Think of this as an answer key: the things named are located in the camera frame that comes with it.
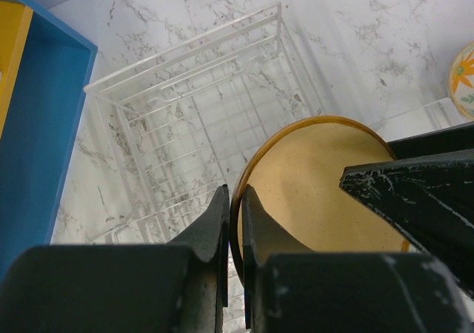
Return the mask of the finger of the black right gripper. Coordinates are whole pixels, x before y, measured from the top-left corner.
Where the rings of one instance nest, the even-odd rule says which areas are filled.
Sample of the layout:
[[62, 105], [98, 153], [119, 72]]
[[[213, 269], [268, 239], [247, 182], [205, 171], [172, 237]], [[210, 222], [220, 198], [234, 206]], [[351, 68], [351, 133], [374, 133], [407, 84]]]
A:
[[340, 188], [414, 247], [443, 262], [473, 296], [473, 151], [350, 166]]
[[473, 149], [473, 122], [390, 141], [397, 159], [416, 158]]

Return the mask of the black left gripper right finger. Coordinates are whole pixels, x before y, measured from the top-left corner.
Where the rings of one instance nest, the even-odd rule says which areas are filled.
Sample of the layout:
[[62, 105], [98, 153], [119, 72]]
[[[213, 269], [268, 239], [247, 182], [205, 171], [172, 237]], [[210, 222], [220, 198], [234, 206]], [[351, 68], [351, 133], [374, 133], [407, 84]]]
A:
[[449, 269], [419, 253], [321, 253], [243, 194], [245, 323], [252, 332], [471, 332]]

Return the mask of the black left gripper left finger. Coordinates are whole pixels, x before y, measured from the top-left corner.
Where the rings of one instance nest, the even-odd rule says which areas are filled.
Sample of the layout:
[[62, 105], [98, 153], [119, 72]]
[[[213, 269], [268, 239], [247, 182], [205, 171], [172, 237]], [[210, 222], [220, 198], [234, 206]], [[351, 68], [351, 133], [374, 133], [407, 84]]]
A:
[[50, 245], [1, 282], [3, 332], [220, 332], [228, 304], [230, 196], [165, 244]]

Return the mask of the white floral bowl orange flowers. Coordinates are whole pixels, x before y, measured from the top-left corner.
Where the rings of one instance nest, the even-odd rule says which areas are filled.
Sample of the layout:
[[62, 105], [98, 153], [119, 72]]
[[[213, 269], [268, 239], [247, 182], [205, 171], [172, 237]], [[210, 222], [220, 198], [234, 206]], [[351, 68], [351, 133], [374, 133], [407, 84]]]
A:
[[469, 43], [453, 60], [448, 76], [448, 89], [458, 111], [473, 120], [473, 45]]

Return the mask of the cream bowl with bird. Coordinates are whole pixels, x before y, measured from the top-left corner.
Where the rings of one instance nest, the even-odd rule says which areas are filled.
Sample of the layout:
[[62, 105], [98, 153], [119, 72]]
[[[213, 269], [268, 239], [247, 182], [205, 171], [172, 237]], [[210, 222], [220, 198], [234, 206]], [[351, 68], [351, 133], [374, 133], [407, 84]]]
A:
[[248, 161], [233, 193], [230, 250], [238, 276], [247, 186], [278, 225], [312, 250], [407, 252], [408, 240], [339, 187], [346, 167], [395, 159], [379, 135], [349, 118], [305, 118], [278, 131]]

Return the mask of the blue pink yellow shelf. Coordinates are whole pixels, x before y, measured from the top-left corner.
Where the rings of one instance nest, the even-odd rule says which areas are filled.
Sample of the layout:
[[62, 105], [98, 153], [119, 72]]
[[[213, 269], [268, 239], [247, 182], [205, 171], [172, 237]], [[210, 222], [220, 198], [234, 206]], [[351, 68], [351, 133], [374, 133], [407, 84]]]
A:
[[35, 0], [1, 135], [1, 273], [48, 244], [97, 47]]

